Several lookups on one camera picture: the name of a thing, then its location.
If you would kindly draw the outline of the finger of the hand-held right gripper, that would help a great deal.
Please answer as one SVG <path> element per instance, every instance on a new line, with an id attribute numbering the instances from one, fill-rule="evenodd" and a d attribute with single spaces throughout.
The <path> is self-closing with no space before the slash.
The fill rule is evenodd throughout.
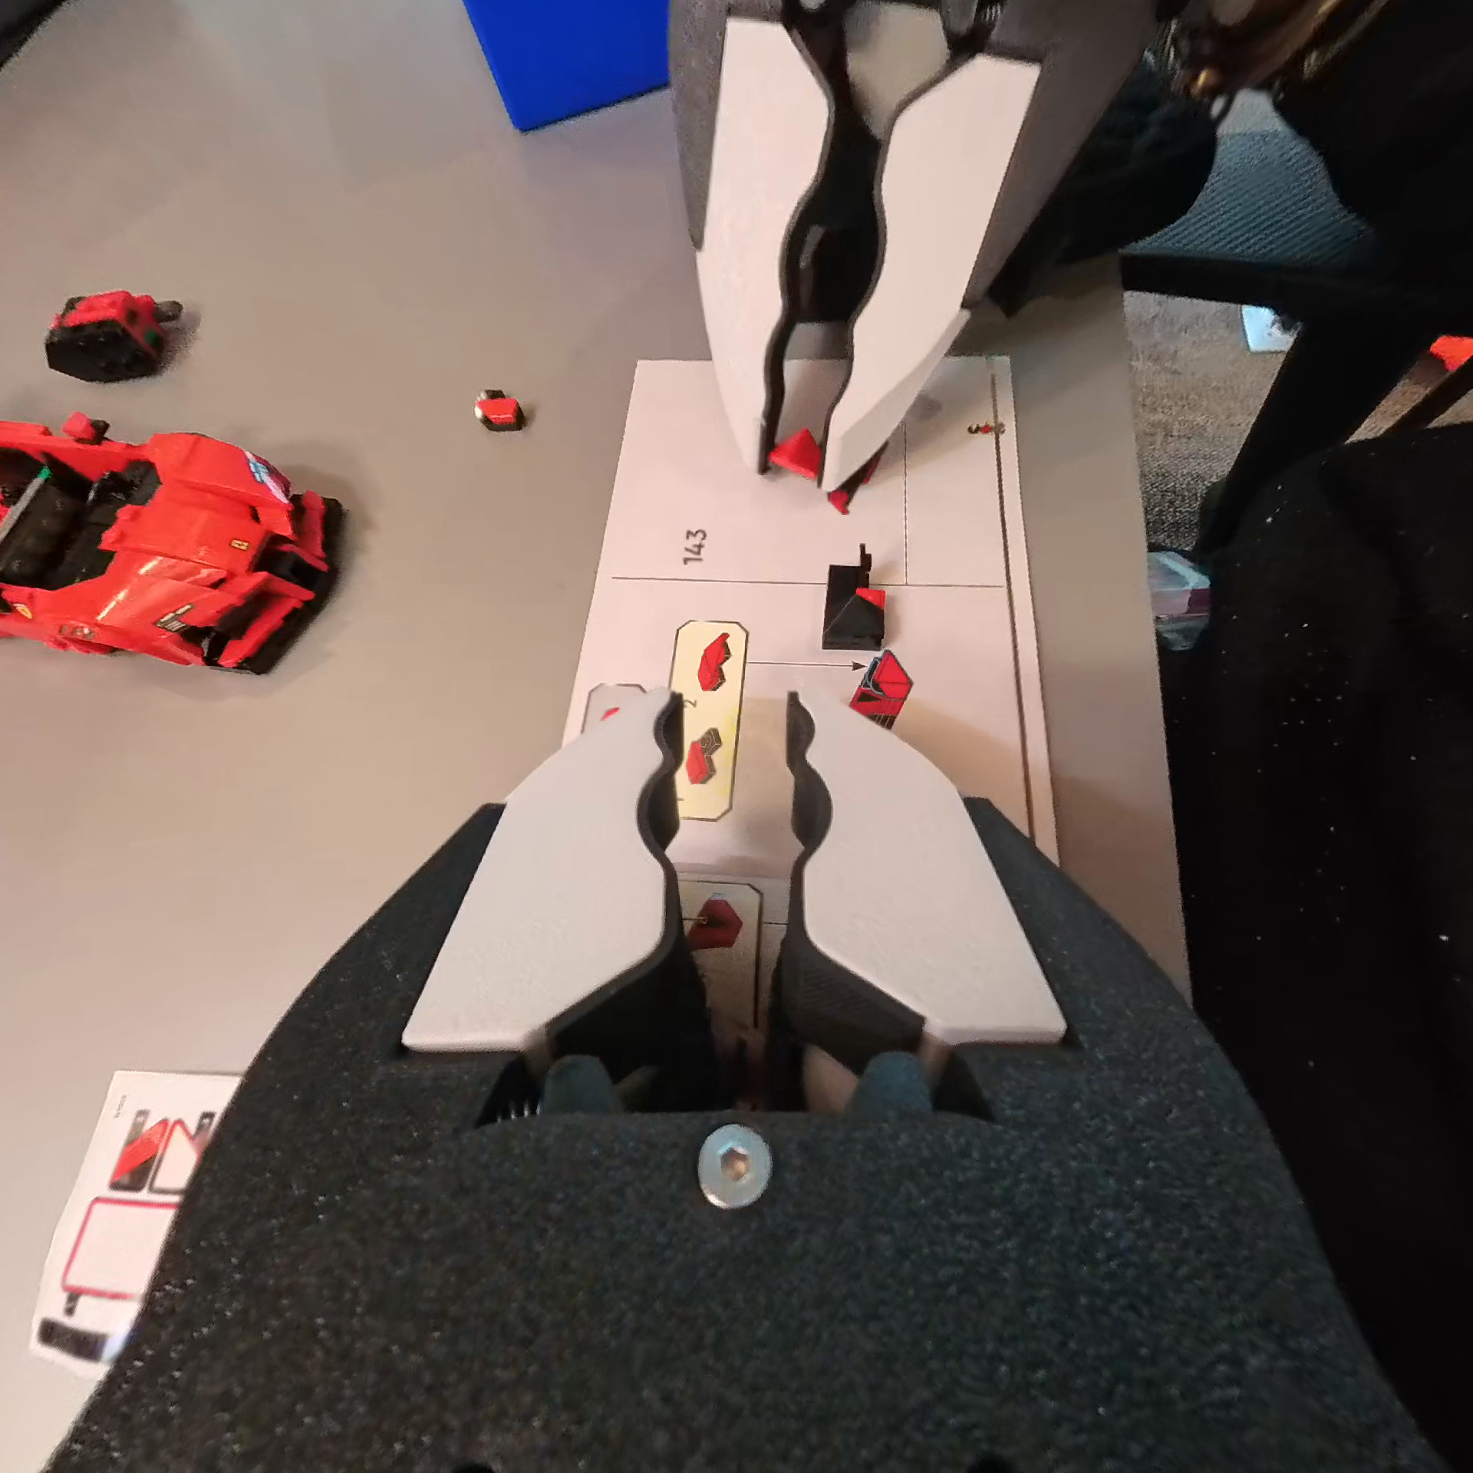
<path id="1" fill-rule="evenodd" d="M 830 153 L 833 96 L 782 21 L 725 21 L 696 277 L 712 369 L 743 464 L 767 468 L 792 326 L 794 228 Z"/>
<path id="2" fill-rule="evenodd" d="M 863 468 L 961 330 L 963 295 L 1040 80 L 1040 61 L 977 53 L 898 104 L 875 167 L 879 249 L 824 423 L 824 489 Z"/>

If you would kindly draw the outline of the red black brick subassembly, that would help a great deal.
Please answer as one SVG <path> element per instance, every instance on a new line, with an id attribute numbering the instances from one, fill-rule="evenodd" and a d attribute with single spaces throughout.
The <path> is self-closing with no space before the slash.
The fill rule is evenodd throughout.
<path id="1" fill-rule="evenodd" d="M 167 358 L 167 328 L 181 314 L 177 301 L 125 289 L 68 297 L 45 336 L 47 365 L 88 383 L 151 377 Z"/>

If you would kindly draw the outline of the red white packet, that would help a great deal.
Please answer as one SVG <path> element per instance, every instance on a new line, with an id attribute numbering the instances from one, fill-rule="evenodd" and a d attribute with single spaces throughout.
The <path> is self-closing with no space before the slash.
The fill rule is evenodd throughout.
<path id="1" fill-rule="evenodd" d="M 1164 651 L 1195 645 L 1211 611 L 1211 578 L 1185 554 L 1172 548 L 1148 552 L 1148 596 L 1152 629 Z"/>

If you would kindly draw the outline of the blue plastic storage bin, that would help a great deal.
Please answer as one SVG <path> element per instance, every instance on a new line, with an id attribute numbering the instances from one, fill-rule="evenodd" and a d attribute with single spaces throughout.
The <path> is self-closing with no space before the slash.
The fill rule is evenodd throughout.
<path id="1" fill-rule="evenodd" d="M 519 131 L 668 86 L 670 2 L 464 2 Z"/>

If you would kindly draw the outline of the red brick-built toy car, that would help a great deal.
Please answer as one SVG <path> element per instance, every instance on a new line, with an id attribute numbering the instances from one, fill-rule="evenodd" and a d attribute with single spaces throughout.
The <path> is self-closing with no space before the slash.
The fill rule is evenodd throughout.
<path id="1" fill-rule="evenodd" d="M 2 639 L 271 672 L 338 580 L 344 511 L 196 432 L 2 423 Z"/>

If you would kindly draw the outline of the small black red brick assembly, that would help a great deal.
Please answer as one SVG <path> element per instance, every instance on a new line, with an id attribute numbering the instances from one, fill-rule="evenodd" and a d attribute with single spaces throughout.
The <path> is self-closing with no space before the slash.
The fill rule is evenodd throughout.
<path id="1" fill-rule="evenodd" d="M 873 584 L 873 556 L 859 542 L 857 560 L 826 574 L 822 649 L 879 653 L 887 635 L 887 590 Z"/>

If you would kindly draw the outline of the white instruction booklet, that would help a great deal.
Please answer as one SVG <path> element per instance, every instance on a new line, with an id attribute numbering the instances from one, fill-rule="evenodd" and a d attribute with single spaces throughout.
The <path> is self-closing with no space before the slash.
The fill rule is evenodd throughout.
<path id="1" fill-rule="evenodd" d="M 670 859 L 712 1009 L 757 1030 L 800 855 L 788 694 L 830 694 L 920 751 L 1058 857 L 1012 377 L 946 358 L 837 511 L 745 468 L 708 362 L 635 369 L 566 718 L 578 737 L 635 690 L 684 696 Z M 822 649 L 826 574 L 873 556 L 879 653 Z"/>

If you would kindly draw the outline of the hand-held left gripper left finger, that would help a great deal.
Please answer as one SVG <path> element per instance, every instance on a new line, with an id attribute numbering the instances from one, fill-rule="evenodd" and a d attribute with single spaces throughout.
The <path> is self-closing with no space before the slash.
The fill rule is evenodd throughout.
<path id="1" fill-rule="evenodd" d="M 682 698 L 653 688 L 505 800 L 401 1032 L 413 1054 L 511 1054 L 647 977 L 678 940 Z"/>

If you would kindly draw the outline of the white sticker sheet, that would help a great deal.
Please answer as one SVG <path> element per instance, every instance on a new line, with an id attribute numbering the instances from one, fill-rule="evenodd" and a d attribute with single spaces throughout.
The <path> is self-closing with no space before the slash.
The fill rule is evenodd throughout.
<path id="1" fill-rule="evenodd" d="M 125 1345 L 238 1073 L 116 1072 L 51 1235 L 27 1351 L 100 1380 Z"/>

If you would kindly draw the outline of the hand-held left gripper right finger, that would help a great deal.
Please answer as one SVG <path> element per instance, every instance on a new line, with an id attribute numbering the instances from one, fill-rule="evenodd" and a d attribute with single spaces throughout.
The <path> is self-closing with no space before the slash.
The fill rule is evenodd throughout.
<path id="1" fill-rule="evenodd" d="M 788 694 L 800 847 L 782 1011 L 822 1050 L 1056 1044 L 1064 1014 L 967 806 L 830 694 Z"/>

